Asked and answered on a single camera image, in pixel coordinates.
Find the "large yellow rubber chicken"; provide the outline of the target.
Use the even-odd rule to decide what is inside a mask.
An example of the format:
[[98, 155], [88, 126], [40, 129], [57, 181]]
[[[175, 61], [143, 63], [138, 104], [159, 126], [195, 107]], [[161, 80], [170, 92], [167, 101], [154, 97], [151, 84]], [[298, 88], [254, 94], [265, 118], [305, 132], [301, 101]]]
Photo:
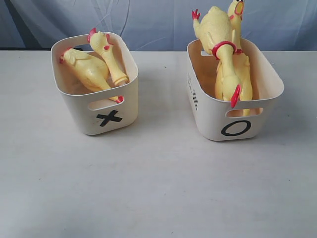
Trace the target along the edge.
[[111, 89], [107, 83], [111, 75], [103, 59], [69, 48], [59, 57], [59, 63], [65, 65], [90, 91]]

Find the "white bin marked O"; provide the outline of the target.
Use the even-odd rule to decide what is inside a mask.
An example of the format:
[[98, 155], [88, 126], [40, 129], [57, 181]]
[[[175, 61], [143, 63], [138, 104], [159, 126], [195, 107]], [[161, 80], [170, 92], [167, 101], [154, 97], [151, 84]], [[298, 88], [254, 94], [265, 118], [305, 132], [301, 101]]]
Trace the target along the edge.
[[218, 62], [204, 53], [201, 42], [187, 46], [186, 86], [192, 112], [199, 132], [213, 141], [247, 139], [256, 136], [284, 91], [284, 83], [260, 49], [242, 39], [242, 49], [250, 58], [253, 99], [229, 102], [214, 97]]

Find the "long yellow rubber chicken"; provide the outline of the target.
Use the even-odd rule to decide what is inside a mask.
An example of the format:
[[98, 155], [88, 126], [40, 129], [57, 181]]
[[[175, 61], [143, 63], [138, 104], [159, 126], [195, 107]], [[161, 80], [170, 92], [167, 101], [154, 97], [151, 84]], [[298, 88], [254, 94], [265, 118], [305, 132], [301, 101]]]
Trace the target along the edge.
[[212, 6], [202, 20], [199, 20], [200, 15], [197, 10], [192, 11], [195, 36], [201, 41], [204, 51], [221, 62], [223, 100], [229, 101], [234, 108], [241, 92], [241, 80], [233, 64], [235, 30], [227, 13], [217, 6]]

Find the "slim yellow rubber chicken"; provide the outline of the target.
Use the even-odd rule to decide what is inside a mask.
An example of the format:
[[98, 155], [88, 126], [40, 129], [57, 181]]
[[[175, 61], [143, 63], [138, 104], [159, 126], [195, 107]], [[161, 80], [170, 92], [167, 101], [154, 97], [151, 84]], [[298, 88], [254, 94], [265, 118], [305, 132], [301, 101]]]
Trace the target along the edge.
[[128, 76], [119, 68], [113, 55], [114, 44], [110, 41], [110, 34], [91, 29], [87, 41], [92, 49], [100, 55], [109, 68], [112, 82], [115, 86], [122, 86], [129, 82]]

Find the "small yellow rubber chicken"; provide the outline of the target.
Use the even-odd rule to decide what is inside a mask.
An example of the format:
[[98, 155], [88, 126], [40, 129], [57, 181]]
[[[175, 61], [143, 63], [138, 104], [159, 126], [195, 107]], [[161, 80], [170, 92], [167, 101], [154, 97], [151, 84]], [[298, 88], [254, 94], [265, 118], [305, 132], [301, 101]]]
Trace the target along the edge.
[[234, 0], [231, 2], [227, 14], [231, 26], [235, 30], [236, 39], [234, 44], [236, 52], [233, 55], [233, 65], [237, 76], [242, 80], [242, 89], [240, 94], [241, 101], [250, 101], [253, 97], [253, 89], [250, 79], [249, 57], [243, 52], [241, 47], [241, 22], [244, 9], [243, 0]]

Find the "white bin marked X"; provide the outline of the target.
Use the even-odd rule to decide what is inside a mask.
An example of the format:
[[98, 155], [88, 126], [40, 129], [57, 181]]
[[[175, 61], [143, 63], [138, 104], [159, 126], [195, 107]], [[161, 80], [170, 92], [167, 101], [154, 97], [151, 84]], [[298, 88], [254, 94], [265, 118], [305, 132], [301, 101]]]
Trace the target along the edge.
[[63, 64], [59, 57], [69, 48], [84, 51], [103, 59], [87, 41], [89, 35], [62, 39], [51, 48], [53, 75], [57, 89], [79, 129], [87, 135], [97, 135], [135, 121], [138, 115], [138, 68], [123, 39], [114, 33], [110, 41], [114, 44], [113, 55], [119, 68], [128, 76], [129, 82], [114, 86], [112, 78], [107, 79], [111, 89], [92, 92]]

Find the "blue-grey backdrop curtain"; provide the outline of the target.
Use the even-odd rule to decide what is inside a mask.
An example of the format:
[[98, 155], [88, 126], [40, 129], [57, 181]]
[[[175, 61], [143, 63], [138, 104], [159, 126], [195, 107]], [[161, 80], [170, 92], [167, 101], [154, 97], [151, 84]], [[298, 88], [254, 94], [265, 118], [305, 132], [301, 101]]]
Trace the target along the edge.
[[[194, 40], [193, 10], [228, 0], [3, 0], [0, 46], [38, 50], [92, 28], [119, 35], [132, 51], [183, 51]], [[247, 0], [242, 36], [265, 51], [314, 51], [314, 0]]]

